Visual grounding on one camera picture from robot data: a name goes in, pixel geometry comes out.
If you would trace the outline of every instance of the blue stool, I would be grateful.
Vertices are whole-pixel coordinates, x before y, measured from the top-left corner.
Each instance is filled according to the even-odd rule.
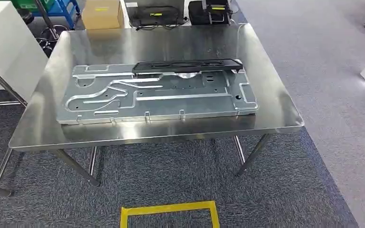
[[[68,5],[72,3],[73,7],[70,11],[67,10]],[[76,16],[80,17],[80,8],[76,0],[55,0],[51,9],[47,11],[49,17],[65,17],[71,30],[75,29],[75,23],[72,15],[76,11]],[[34,17],[41,17],[41,13],[33,12]]]

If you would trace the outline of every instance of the aluminum plate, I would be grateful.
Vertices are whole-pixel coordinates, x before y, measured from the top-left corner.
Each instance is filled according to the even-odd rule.
[[[253,114],[258,109],[243,70],[132,74],[134,65],[76,66],[57,121],[95,124]]]

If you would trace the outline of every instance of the yellow tape square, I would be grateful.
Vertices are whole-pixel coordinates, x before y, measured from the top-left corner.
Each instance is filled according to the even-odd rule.
[[[152,207],[140,207],[140,208],[124,208],[121,207],[121,221],[120,227],[128,227],[128,216],[130,215],[150,215],[166,212],[176,212],[176,211],[186,211],[186,210],[200,210],[209,209],[211,211],[211,220],[214,228],[219,228],[219,218],[216,209],[215,201],[203,201],[195,203],[179,203],[179,204],[169,204],[161,206]]]

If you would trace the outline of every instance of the stainless steel table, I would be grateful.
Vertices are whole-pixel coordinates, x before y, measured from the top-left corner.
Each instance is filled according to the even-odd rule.
[[[75,65],[138,61],[240,59],[258,100],[255,115],[170,121],[60,125],[56,108]],[[97,146],[233,136],[242,174],[274,133],[293,133],[303,119],[250,24],[63,32],[9,142],[17,151],[52,150],[85,179],[92,176]],[[245,159],[237,135],[263,135]],[[85,171],[64,149],[93,147]]]

